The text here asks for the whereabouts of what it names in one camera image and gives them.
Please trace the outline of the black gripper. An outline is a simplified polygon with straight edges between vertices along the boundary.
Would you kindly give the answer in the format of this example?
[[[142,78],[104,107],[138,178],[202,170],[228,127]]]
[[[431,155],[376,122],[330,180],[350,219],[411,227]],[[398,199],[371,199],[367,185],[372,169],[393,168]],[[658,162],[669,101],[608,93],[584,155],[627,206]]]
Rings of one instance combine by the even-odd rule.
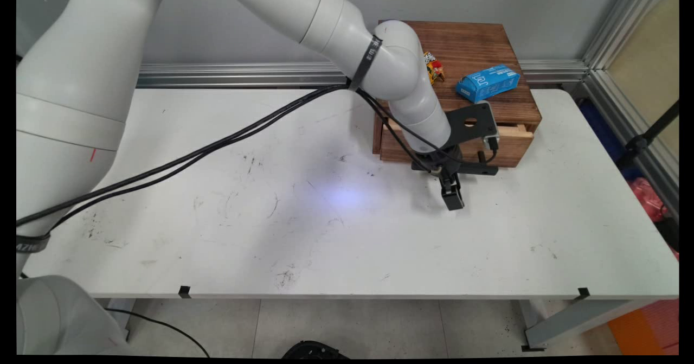
[[[459,146],[451,146],[430,154],[415,153],[418,162],[414,162],[414,171],[429,170],[439,179],[441,195],[446,198],[446,208],[450,211],[461,210],[464,202],[458,170],[461,167],[462,153]]]

